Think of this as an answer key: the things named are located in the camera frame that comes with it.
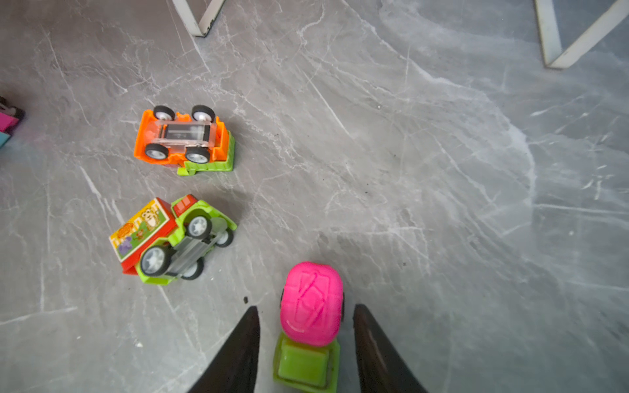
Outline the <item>green orange toy truck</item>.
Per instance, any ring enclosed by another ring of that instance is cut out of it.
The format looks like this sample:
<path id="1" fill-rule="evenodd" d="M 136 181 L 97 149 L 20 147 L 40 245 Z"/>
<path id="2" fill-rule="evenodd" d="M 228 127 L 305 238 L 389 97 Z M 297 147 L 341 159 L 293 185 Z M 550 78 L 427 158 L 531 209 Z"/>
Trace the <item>green orange toy truck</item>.
<path id="1" fill-rule="evenodd" d="M 231 245 L 237 227 L 227 215 L 192 194 L 172 203 L 156 197 L 111 234 L 109 241 L 124 274 L 167 286 L 199 278 L 206 255 L 216 247 Z"/>

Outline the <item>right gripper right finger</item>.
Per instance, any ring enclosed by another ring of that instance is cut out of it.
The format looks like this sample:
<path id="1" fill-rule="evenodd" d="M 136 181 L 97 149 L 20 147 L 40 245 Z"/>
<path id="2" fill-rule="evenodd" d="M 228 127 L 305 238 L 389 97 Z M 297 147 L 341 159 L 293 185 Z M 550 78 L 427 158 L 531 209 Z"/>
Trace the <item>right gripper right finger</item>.
<path id="1" fill-rule="evenodd" d="M 353 327 L 361 392 L 428 393 L 366 305 L 355 306 Z"/>

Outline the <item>pink green toy vehicle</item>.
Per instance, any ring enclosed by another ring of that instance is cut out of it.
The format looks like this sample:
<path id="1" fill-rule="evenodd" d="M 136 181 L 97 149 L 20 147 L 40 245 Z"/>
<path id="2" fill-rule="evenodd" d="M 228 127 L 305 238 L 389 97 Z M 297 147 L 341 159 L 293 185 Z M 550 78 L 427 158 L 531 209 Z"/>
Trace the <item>pink green toy vehicle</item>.
<path id="1" fill-rule="evenodd" d="M 273 379 L 303 392 L 336 392 L 345 315 L 342 277 L 330 265 L 309 261 L 288 273 L 280 301 L 282 332 Z"/>

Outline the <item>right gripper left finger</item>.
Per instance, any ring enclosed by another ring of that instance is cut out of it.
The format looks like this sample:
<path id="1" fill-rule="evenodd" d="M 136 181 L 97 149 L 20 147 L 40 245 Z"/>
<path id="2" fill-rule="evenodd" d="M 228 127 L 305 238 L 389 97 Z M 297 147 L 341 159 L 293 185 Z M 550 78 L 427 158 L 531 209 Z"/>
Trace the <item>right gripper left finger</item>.
<path id="1" fill-rule="evenodd" d="M 251 306 L 189 392 L 255 391 L 259 350 L 259 313 Z"/>

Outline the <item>orange toy car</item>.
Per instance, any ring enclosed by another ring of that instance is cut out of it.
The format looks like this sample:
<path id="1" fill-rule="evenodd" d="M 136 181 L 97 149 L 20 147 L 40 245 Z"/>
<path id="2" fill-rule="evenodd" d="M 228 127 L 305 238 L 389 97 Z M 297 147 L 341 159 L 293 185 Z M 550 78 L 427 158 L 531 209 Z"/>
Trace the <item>orange toy car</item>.
<path id="1" fill-rule="evenodd" d="M 134 157 L 149 164 L 175 167 L 177 175 L 230 172 L 235 139 L 216 113 L 196 105 L 191 114 L 158 105 L 144 111 Z"/>

